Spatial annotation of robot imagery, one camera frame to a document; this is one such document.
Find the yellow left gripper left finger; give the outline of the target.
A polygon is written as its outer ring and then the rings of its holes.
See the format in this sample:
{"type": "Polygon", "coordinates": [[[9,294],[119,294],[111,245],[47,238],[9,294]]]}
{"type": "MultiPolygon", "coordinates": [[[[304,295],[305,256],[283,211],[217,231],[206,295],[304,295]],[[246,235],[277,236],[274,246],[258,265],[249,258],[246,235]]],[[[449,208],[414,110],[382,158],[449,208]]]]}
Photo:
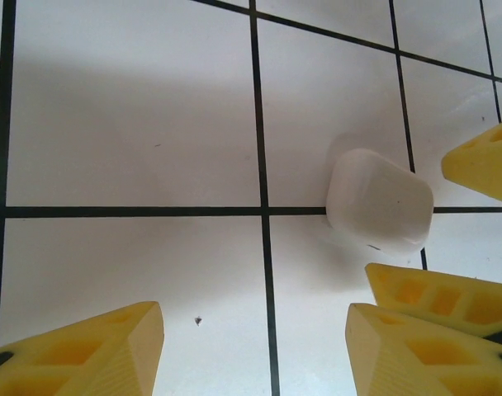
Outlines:
{"type": "Polygon", "coordinates": [[[159,303],[131,304],[0,347],[0,396],[153,396],[159,303]]]}

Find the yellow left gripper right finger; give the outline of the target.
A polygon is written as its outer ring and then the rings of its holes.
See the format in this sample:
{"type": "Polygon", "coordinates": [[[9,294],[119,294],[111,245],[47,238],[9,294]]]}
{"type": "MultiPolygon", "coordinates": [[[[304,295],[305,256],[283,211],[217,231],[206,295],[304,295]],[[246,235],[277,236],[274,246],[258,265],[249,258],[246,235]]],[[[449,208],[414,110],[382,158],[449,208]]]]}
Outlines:
{"type": "Polygon", "coordinates": [[[357,396],[502,396],[502,345],[372,304],[348,307],[357,396]]]}

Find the rounded earbud charging case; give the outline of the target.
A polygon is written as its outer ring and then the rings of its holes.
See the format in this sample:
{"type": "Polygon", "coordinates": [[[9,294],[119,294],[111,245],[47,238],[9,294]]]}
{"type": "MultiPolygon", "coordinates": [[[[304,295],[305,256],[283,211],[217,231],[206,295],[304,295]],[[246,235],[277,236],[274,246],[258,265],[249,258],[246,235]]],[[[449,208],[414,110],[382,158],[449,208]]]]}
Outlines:
{"type": "Polygon", "coordinates": [[[339,156],[325,202],[334,230],[359,246],[400,256],[424,247],[433,207],[426,181],[367,148],[339,156]]]}

